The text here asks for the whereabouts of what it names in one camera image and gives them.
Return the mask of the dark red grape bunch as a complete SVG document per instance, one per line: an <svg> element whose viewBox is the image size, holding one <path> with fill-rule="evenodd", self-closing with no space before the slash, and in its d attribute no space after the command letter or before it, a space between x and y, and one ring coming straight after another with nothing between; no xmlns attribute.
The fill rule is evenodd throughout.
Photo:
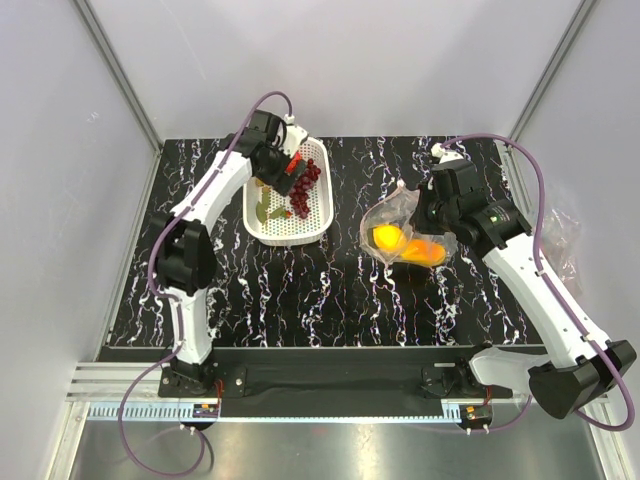
<svg viewBox="0 0 640 480"><path fill-rule="evenodd" d="M308 205L310 191L314 188L319 180L321 169L316 165L313 159L306 161L306 169L294 184L293 189L289 193L290 204L293 213L301 219L306 219L310 213Z"/></svg>

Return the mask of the orange mango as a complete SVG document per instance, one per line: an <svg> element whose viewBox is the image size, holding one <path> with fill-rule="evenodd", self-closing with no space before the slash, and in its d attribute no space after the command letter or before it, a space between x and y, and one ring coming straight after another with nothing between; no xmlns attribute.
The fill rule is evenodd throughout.
<svg viewBox="0 0 640 480"><path fill-rule="evenodd" d="M412 239L400 254L400 258L415 265L434 267L445 262L447 250L438 243L424 239Z"/></svg>

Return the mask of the clear pink-dotted zip bag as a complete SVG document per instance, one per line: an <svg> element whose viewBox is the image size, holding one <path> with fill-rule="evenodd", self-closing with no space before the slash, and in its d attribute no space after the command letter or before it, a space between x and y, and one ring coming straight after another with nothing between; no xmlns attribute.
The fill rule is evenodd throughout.
<svg viewBox="0 0 640 480"><path fill-rule="evenodd" d="M370 208L359 226L360 248L386 267L406 263L424 268L446 264L457 252L451 233L423 234L410 224L419 191L400 180L396 189Z"/></svg>

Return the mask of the yellow lemon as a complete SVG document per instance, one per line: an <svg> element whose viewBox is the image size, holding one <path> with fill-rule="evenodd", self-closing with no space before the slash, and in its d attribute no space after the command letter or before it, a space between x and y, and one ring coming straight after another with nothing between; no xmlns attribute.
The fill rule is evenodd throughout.
<svg viewBox="0 0 640 480"><path fill-rule="evenodd" d="M407 245L403 230L395 225L379 225L373 228L375 246L387 253L402 251Z"/></svg>

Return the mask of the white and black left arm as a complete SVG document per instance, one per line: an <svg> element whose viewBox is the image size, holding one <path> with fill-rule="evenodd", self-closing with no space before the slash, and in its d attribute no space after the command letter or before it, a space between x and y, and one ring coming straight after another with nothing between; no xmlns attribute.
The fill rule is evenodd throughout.
<svg viewBox="0 0 640 480"><path fill-rule="evenodd" d="M308 138L291 114L253 112L237 133L220 142L212 164L191 192L153 221L158 237L148 262L148 285L170 308L170 374L193 395L208 394L216 382L206 306L217 266L211 230L252 178L288 194L305 170L299 150Z"/></svg>

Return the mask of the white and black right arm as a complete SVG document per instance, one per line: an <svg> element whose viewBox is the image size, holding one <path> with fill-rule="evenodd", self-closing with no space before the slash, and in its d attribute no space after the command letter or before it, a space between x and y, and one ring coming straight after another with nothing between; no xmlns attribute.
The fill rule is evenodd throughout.
<svg viewBox="0 0 640 480"><path fill-rule="evenodd" d="M420 233L451 233L480 258L506 285L546 350L535 355L475 348L453 374L463 395L508 388L563 419L616 387L636 361L633 346L611 340L571 296L515 204L488 198L473 163L456 159L434 166L431 180L419 188L411 224Z"/></svg>

